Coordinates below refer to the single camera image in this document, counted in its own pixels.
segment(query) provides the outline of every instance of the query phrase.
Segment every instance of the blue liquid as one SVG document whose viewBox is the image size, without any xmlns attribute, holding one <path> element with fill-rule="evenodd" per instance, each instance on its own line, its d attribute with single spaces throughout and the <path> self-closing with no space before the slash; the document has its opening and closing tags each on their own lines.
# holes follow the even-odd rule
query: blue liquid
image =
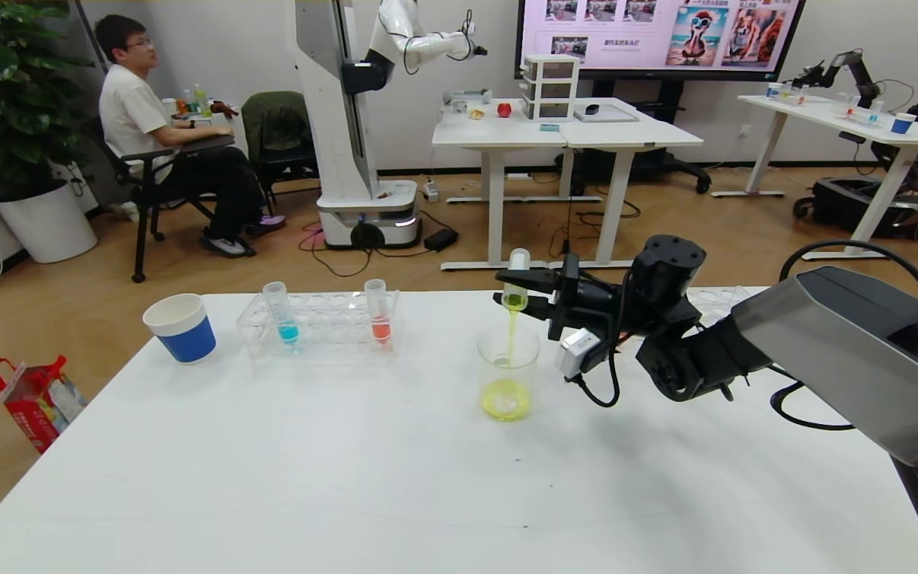
<svg viewBox="0 0 918 574">
<path fill-rule="evenodd" d="M 300 328 L 294 323 L 284 323 L 278 326 L 278 336 L 287 343 L 295 343 L 300 337 Z"/>
</svg>

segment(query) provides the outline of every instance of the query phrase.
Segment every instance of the white t-shirt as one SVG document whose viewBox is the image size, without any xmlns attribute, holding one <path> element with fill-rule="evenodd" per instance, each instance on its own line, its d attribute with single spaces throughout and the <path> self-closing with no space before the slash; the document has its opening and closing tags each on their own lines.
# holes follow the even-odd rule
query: white t-shirt
<svg viewBox="0 0 918 574">
<path fill-rule="evenodd" d="M 119 157 L 134 153 L 147 153 L 165 149 L 151 132 L 168 125 L 165 108 L 154 90 L 142 77 L 121 65 L 112 65 L 105 76 L 105 84 L 98 100 L 105 142 Z M 154 166 L 171 161 L 171 156 L 157 157 Z M 131 174 L 142 175 L 141 161 L 130 161 Z M 155 181 L 168 177 L 172 166 L 157 171 Z"/>
</svg>

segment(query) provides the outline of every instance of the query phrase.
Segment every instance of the monitor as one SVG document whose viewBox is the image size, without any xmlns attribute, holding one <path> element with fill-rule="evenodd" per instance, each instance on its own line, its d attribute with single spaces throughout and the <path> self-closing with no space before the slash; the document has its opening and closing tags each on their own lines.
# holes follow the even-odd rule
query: monitor
<svg viewBox="0 0 918 574">
<path fill-rule="evenodd" d="M 806 0 L 520 0 L 529 54 L 579 56 L 587 79 L 774 81 Z"/>
</svg>

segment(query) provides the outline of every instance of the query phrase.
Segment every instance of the blue paper cup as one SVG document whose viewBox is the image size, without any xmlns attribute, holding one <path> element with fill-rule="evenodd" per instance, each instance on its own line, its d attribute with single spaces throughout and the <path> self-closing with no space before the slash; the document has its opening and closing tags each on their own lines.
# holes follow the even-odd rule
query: blue paper cup
<svg viewBox="0 0 918 574">
<path fill-rule="evenodd" d="M 896 134 L 908 134 L 908 128 L 912 127 L 916 117 L 911 113 L 897 113 L 895 115 L 895 124 L 892 124 L 892 131 Z"/>
<path fill-rule="evenodd" d="M 143 324 L 179 363 L 204 359 L 215 348 L 214 331 L 200 295 L 183 293 L 156 302 L 143 312 Z"/>
</svg>

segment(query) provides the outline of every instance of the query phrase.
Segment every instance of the black adapter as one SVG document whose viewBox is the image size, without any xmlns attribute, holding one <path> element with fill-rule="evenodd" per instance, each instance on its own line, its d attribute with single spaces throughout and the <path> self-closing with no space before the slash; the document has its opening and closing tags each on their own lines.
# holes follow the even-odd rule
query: black adapter
<svg viewBox="0 0 918 574">
<path fill-rule="evenodd" d="M 441 251 L 459 239 L 455 230 L 443 229 L 423 240 L 424 250 Z"/>
</svg>

